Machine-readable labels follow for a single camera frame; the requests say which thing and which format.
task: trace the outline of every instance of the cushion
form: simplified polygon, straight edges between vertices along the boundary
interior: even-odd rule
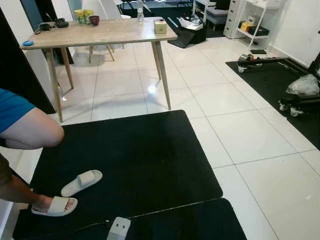
[[[216,0],[216,9],[219,10],[229,10],[231,0]]]
[[[209,6],[206,9],[207,13],[215,15],[215,16],[227,16],[228,15],[228,10],[220,10],[217,9],[216,6]]]

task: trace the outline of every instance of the black curtain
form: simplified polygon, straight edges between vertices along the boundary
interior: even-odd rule
[[[28,99],[47,114],[55,113],[1,9],[0,29],[5,43],[0,54],[0,88]]]
[[[51,0],[34,0],[34,1],[38,7],[39,13],[40,13],[42,20],[44,22],[51,22],[50,18],[47,16],[47,14],[49,14],[49,16],[51,17],[51,19],[53,21],[57,19],[57,14],[56,14],[55,8],[54,8]],[[66,49],[66,52],[68,54],[69,63],[73,64],[74,60],[72,59],[72,56],[71,56],[68,48]],[[53,50],[53,53],[57,56],[59,64],[63,65],[64,59],[62,57],[62,53],[61,53],[60,48],[55,48]]]

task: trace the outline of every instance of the dark red mug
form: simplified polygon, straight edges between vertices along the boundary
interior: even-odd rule
[[[99,21],[100,21],[99,16],[90,16],[89,20],[93,24],[93,26],[98,26],[99,25]]]

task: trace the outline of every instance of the power plug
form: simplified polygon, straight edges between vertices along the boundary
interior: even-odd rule
[[[106,240],[125,240],[131,221],[117,216],[111,226]]]

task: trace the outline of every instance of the gray sofa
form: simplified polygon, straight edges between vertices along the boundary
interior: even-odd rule
[[[225,24],[227,21],[228,10],[219,10],[215,6],[209,6],[206,10],[206,19],[213,23],[213,31],[216,25]]]

